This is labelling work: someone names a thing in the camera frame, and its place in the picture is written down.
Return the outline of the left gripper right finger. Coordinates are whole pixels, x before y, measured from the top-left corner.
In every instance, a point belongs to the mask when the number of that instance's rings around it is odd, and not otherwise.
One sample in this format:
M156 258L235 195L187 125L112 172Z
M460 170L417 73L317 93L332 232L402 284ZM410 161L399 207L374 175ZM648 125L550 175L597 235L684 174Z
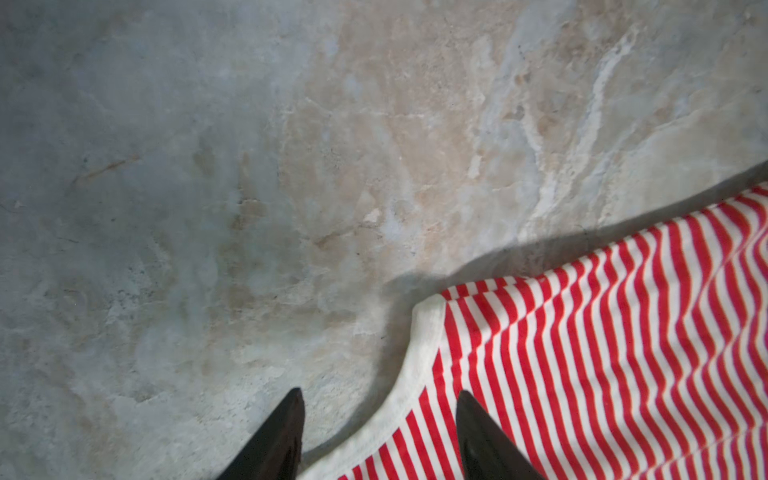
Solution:
M543 480L543 476L466 390L458 397L456 429L465 479Z

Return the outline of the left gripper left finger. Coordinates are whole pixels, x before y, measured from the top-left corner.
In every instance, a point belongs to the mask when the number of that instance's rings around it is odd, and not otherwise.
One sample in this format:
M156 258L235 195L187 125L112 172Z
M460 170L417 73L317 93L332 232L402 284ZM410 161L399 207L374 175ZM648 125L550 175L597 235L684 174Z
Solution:
M218 480L294 480L302 453L305 402L291 389Z

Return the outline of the red white striped tank top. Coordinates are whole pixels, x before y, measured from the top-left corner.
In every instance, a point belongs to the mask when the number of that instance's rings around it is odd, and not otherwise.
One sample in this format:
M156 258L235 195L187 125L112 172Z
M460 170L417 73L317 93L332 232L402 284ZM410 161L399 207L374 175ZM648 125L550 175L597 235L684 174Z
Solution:
M307 479L459 479L470 392L549 479L767 475L767 187L414 307L395 385Z

